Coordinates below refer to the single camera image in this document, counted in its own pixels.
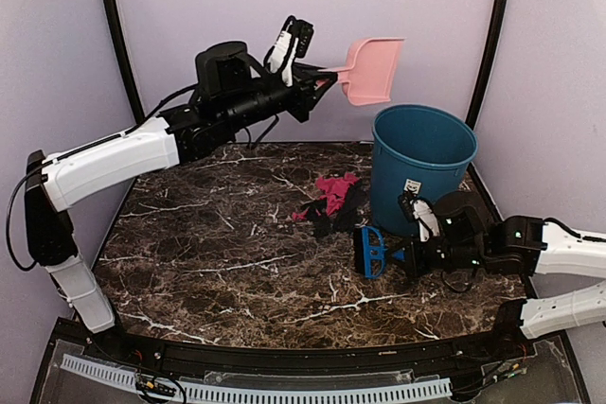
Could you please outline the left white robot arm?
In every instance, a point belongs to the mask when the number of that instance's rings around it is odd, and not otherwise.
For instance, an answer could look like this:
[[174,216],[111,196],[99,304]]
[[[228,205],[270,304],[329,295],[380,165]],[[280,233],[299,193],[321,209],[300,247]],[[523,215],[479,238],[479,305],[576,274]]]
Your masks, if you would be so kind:
[[29,155],[13,190],[24,195],[27,251],[113,362],[127,361],[134,343],[116,327],[116,312],[80,254],[69,209],[142,174],[206,158],[284,112],[307,121],[338,76],[300,62],[304,54],[298,44],[276,44],[257,61],[242,41],[215,44],[195,57],[196,83],[163,99],[143,123],[69,151]]

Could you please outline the blue hand brush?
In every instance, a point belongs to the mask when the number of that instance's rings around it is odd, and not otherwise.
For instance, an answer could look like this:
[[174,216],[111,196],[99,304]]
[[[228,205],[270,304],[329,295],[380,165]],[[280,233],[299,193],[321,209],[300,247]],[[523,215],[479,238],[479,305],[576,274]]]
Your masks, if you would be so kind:
[[356,227],[353,231],[354,268],[366,279],[381,277],[388,264],[404,265],[404,257],[386,257],[389,249],[381,231],[372,226]]

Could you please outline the pink plastic dustpan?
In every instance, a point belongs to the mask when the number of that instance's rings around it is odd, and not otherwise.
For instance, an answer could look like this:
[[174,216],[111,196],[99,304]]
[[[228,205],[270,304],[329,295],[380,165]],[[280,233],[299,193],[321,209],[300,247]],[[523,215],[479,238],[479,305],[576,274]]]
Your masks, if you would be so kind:
[[356,107],[391,101],[391,90],[404,38],[365,38],[355,41],[341,67],[323,69],[337,75],[348,102]]

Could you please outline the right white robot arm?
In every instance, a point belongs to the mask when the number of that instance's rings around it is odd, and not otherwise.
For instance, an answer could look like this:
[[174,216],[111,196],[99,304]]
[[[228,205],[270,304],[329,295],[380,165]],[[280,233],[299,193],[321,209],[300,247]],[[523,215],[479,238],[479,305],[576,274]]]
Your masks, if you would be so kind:
[[543,335],[605,320],[605,236],[576,231],[555,218],[512,216],[491,221],[475,196],[455,191],[430,203],[409,190],[398,197],[404,217],[419,235],[397,246],[397,257],[413,277],[439,270],[486,273],[574,274],[597,283],[548,298],[520,298],[502,304],[493,331],[483,341],[492,360],[503,360],[520,338]]

